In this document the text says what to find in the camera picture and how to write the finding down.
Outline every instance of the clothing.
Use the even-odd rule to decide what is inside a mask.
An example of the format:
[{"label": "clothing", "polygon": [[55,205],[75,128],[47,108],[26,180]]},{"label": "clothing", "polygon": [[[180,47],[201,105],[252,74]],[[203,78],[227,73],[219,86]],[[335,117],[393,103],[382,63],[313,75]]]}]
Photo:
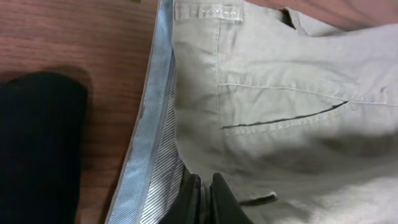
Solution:
[{"label": "clothing", "polygon": [[398,25],[311,37],[278,11],[175,0],[177,147],[254,223],[398,220]]},{"label": "clothing", "polygon": [[86,99],[57,73],[0,84],[1,223],[74,223]]}]

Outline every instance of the wooden table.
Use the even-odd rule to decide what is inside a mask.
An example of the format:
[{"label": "wooden table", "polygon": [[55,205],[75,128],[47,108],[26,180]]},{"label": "wooden table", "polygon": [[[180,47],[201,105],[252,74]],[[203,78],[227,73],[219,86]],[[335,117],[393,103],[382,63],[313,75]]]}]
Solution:
[{"label": "wooden table", "polygon": [[134,122],[157,0],[0,0],[0,80],[54,70],[90,90],[77,223],[104,223]]}]

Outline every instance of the khaki fabric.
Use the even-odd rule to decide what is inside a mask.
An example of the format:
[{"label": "khaki fabric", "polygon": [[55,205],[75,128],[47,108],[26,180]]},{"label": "khaki fabric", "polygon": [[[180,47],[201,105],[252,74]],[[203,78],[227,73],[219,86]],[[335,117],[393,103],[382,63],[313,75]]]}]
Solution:
[{"label": "khaki fabric", "polygon": [[276,194],[243,207],[254,223],[398,220],[398,25],[306,23],[313,37],[247,2],[174,4],[176,140],[191,173],[222,173],[239,201]]}]

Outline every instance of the black cloth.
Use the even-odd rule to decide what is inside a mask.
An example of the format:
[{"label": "black cloth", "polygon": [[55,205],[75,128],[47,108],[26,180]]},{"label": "black cloth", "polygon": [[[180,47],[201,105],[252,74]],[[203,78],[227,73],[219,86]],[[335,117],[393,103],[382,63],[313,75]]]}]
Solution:
[{"label": "black cloth", "polygon": [[57,73],[0,84],[0,223],[74,222],[86,99]]}]

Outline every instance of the black object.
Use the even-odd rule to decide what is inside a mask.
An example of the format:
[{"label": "black object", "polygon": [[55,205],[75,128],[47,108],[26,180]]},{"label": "black object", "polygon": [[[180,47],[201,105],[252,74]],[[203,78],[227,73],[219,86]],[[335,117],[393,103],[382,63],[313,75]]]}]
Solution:
[{"label": "black object", "polygon": [[74,222],[86,99],[57,73],[0,84],[0,223]]},{"label": "black object", "polygon": [[223,176],[213,175],[209,189],[191,174],[159,224],[252,224],[239,207]]}]

